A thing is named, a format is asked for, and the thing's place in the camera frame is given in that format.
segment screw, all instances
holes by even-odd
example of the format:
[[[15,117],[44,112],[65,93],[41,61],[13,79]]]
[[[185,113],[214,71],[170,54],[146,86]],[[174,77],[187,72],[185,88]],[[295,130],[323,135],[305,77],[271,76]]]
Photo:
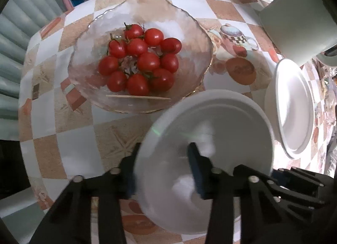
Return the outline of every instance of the screw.
[[[112,168],[110,170],[110,174],[119,174],[121,172],[120,168]]]
[[[222,170],[220,168],[216,168],[216,167],[213,167],[211,169],[211,172],[212,173],[215,173],[215,174],[221,174],[222,173]]]
[[[72,181],[78,183],[78,182],[81,182],[83,179],[84,179],[84,177],[82,177],[82,176],[74,176],[72,178]]]
[[[257,183],[260,179],[257,176],[250,176],[248,180],[252,183]]]

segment white container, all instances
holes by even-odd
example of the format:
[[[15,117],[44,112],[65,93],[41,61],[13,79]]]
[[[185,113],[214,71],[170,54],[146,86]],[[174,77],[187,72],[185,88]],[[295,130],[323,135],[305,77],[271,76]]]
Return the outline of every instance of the white container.
[[[266,91],[265,113],[287,156],[299,159],[312,138],[314,103],[302,70],[290,59],[276,66]]]
[[[322,0],[273,0],[259,16],[277,48],[298,66],[337,44],[337,24]],[[337,66],[337,56],[328,60]]]
[[[195,191],[187,146],[196,142],[201,155],[229,174],[239,164],[269,174],[273,141],[265,113],[240,93],[207,90],[182,100],[153,124],[139,149],[135,176],[142,211],[168,231],[205,233],[212,201]]]

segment light green curtain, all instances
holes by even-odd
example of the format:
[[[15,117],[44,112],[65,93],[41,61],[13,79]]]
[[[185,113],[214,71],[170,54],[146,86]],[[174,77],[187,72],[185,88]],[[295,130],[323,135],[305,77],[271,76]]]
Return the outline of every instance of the light green curtain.
[[[18,98],[29,40],[64,11],[62,0],[9,0],[0,14],[0,139],[19,140]]]

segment white plastic bowl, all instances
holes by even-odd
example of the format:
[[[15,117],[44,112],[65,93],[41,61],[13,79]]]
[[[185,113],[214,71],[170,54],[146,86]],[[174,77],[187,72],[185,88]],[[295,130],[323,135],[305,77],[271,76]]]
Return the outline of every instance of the white plastic bowl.
[[[195,191],[186,151],[190,142],[229,174],[239,164],[269,174],[273,162],[270,123],[246,96],[208,90],[167,110],[142,142],[135,176],[142,211],[174,233],[204,233],[209,221],[212,201]]]
[[[312,138],[314,103],[302,70],[290,59],[276,66],[266,91],[265,113],[287,156],[299,159]]]

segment checkered tablecloth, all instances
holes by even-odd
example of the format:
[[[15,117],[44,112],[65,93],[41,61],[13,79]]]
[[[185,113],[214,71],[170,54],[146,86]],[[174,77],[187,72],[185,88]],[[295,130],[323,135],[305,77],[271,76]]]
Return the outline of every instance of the checkered tablecloth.
[[[116,167],[124,156],[131,153],[135,143],[142,141],[162,113],[107,112],[83,98],[69,82],[67,67],[76,38],[95,17],[123,1],[89,0],[62,14],[30,40],[20,86],[20,142],[30,183],[43,210],[50,208],[73,176],[95,177]],[[214,62],[199,90],[222,88],[237,91],[263,108],[270,77],[276,62],[282,58],[258,18],[259,11],[267,4],[260,0],[168,1],[195,18],[214,43]],[[238,76],[230,76],[225,63],[218,59],[221,45],[215,33],[225,24],[235,26],[258,43],[259,49],[254,52],[258,60],[254,64],[257,74],[254,83],[243,85]],[[328,140],[327,125],[323,120],[324,99],[313,63],[306,63],[303,72],[316,106],[313,140],[303,157],[296,161],[287,158],[275,141],[274,168],[296,166],[321,172]],[[121,209],[129,243],[204,242],[204,235],[178,235],[159,228],[142,214],[134,200],[121,201]],[[95,210],[97,201],[94,200],[93,219]],[[93,243],[96,241],[97,235],[93,233]]]

